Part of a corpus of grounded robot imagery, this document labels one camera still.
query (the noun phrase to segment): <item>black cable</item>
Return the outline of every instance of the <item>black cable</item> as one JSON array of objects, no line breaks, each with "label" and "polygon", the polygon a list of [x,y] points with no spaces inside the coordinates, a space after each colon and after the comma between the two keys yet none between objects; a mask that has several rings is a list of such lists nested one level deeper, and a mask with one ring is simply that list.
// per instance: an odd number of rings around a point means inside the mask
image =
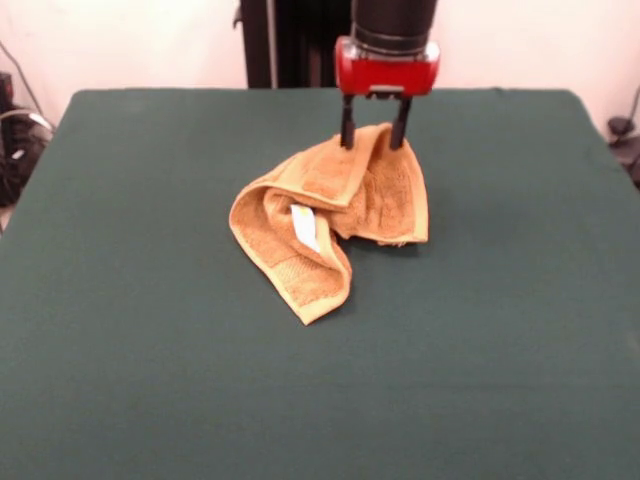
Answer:
[{"label": "black cable", "polygon": [[633,120],[633,117],[636,116],[636,111],[638,110],[638,100],[640,100],[640,86],[636,90],[636,97],[633,100],[633,107],[631,107],[631,113],[629,114],[629,120]]},{"label": "black cable", "polygon": [[22,71],[22,67],[18,63],[18,60],[16,60],[16,58],[13,55],[11,55],[11,52],[9,52],[9,50],[7,50],[7,47],[4,46],[4,44],[2,43],[2,40],[0,40],[0,50],[2,50],[4,52],[4,54],[7,56],[9,61],[11,61],[11,63],[13,63],[13,66],[16,67],[16,70],[18,71],[18,75],[20,75],[20,79],[22,80],[22,83],[26,87],[27,92],[29,93],[29,96],[31,97],[31,100],[33,100],[33,104],[35,105],[36,110],[38,110],[38,113],[40,115],[42,115],[43,114],[42,113],[42,107],[40,107],[40,103],[38,102],[38,99],[36,98],[35,94],[33,93],[33,90],[31,89],[31,85],[29,85],[29,82],[27,81],[27,77],[25,76],[24,72]]}]

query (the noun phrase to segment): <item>white wall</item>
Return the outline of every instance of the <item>white wall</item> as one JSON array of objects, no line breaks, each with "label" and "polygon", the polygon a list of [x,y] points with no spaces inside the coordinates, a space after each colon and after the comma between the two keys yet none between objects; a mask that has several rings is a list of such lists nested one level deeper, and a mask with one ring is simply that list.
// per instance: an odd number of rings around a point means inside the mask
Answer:
[{"label": "white wall", "polygon": [[602,132],[640,84],[640,0],[440,0],[433,38],[439,85],[568,88]]},{"label": "white wall", "polygon": [[[0,0],[0,38],[57,121],[81,88],[245,87],[237,3]],[[639,0],[440,0],[433,38],[439,86],[570,88],[601,130],[640,83]]]},{"label": "white wall", "polygon": [[[0,0],[0,38],[58,121],[83,88],[246,87],[237,0]],[[9,67],[0,54],[0,68]],[[27,96],[14,79],[20,101]]]}]

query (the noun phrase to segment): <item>orange towel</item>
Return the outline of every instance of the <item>orange towel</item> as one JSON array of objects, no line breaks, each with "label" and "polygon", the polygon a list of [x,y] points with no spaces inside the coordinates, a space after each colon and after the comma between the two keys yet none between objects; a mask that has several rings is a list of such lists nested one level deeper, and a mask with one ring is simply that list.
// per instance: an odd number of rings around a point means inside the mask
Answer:
[{"label": "orange towel", "polygon": [[336,135],[253,181],[231,208],[238,243],[305,325],[349,296],[351,265],[336,234],[427,241],[422,170],[406,140],[389,148],[390,135],[390,124],[360,128],[352,150]]}]

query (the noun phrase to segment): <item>table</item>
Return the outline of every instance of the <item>table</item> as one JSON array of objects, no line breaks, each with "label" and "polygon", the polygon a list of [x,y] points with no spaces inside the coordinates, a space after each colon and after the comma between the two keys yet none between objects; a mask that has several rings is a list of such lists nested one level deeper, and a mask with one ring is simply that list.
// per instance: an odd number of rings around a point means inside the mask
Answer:
[{"label": "table", "polygon": [[640,478],[640,199],[578,98],[418,101],[430,242],[349,242],[305,328],[227,217],[339,108],[73,98],[0,242],[0,478]]}]

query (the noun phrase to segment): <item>black object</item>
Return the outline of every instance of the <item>black object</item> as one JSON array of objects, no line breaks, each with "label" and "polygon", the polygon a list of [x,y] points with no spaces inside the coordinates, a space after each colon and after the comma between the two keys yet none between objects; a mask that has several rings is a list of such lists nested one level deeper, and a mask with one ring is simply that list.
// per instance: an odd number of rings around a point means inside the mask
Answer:
[{"label": "black object", "polygon": [[407,131],[407,121],[409,120],[409,110],[411,110],[412,97],[400,98],[400,108],[398,116],[393,121],[391,130],[391,150],[398,150],[404,142],[404,135]]},{"label": "black object", "polygon": [[[247,83],[250,88],[270,88],[269,24],[266,0],[242,0],[240,18],[244,36]],[[233,19],[235,24],[238,12]]]},{"label": "black object", "polygon": [[18,59],[16,59],[16,57],[14,57],[11,54],[9,49],[1,41],[0,41],[0,50],[5,54],[5,56],[9,59],[9,61],[13,64],[15,69],[18,71],[18,76],[22,80],[22,83],[24,84],[24,87],[27,90],[29,97],[31,97],[31,101],[33,102],[33,105],[36,107],[36,110],[38,110],[38,113],[42,115],[43,113],[42,107],[40,106],[40,102],[38,102],[38,97],[36,97],[35,93],[33,93],[33,89],[31,88],[31,85],[27,80],[27,76],[24,74],[24,71],[22,70],[22,66],[20,65],[20,62],[18,62]]},{"label": "black object", "polygon": [[[0,114],[18,108],[13,104],[11,75],[0,72]],[[41,127],[24,115],[0,124],[0,207],[14,205],[40,159],[46,141],[36,133]]]},{"label": "black object", "polygon": [[631,112],[628,117],[613,117],[607,122],[609,132],[614,137],[611,145],[616,145],[625,138],[627,138],[636,128],[633,118],[638,111],[638,102],[640,101],[640,86],[636,90],[635,97],[633,99],[633,105],[631,106]]},{"label": "black object", "polygon": [[609,147],[618,158],[624,169],[629,173],[636,187],[640,189],[640,135],[631,136],[636,129],[633,121],[640,101],[640,87],[636,90],[633,105],[628,117],[613,117],[607,122],[613,139]]},{"label": "black object", "polygon": [[347,150],[353,148],[355,123],[353,121],[353,95],[342,96],[342,125],[340,128],[340,146]]},{"label": "black object", "polygon": [[277,84],[272,82],[266,0],[241,0],[250,88],[335,87],[334,47],[351,29],[351,0],[274,0]]},{"label": "black object", "polygon": [[630,133],[632,133],[636,125],[631,118],[613,117],[607,122],[609,131],[616,137],[615,141],[620,141]]},{"label": "black object", "polygon": [[[0,114],[13,110],[13,82],[11,74],[0,72]],[[13,151],[13,134],[11,122],[0,124],[0,155],[3,152]]]},{"label": "black object", "polygon": [[353,36],[363,49],[390,56],[424,51],[436,0],[353,2]]}]

